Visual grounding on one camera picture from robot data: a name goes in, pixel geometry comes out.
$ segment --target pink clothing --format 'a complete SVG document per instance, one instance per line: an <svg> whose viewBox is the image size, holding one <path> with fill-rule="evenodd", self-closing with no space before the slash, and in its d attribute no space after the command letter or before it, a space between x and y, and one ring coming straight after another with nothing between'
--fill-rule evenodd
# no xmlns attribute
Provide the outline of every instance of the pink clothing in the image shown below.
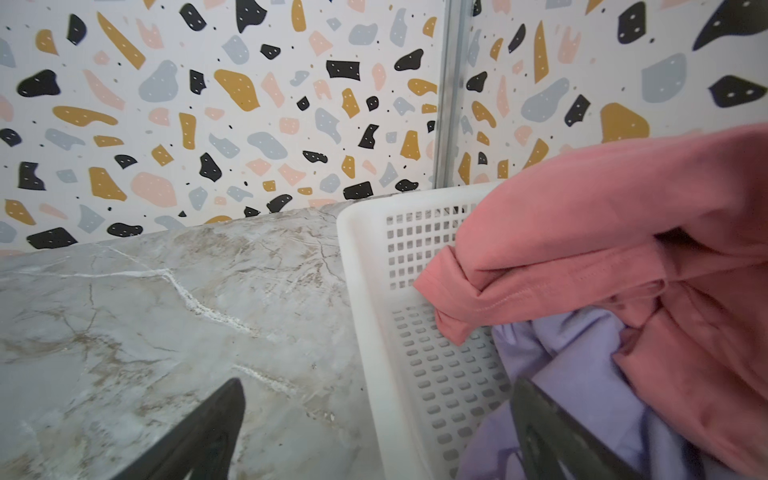
<svg viewBox="0 0 768 480"><path fill-rule="evenodd" d="M768 124L572 151L491 192L414 283L440 331L586 305L627 326L638 396L768 478Z"/></svg>

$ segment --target white plastic basket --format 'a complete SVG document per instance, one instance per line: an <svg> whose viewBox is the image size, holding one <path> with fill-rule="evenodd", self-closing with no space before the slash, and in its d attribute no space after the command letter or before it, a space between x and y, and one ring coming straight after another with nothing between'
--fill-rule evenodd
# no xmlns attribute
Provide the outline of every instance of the white plastic basket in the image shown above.
<svg viewBox="0 0 768 480"><path fill-rule="evenodd" d="M450 343L412 286L497 185L368 200L339 215L344 272L389 480L455 477L472 434L511 393L490 329L477 329L461 347Z"/></svg>

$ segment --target gray marble surface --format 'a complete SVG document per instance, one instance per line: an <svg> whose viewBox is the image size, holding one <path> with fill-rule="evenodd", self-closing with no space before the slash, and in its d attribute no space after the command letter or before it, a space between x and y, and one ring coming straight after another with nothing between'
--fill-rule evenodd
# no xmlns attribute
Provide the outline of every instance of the gray marble surface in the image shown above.
<svg viewBox="0 0 768 480"><path fill-rule="evenodd" d="M348 204L0 259L0 478L110 478L230 377L230 478L383 478Z"/></svg>

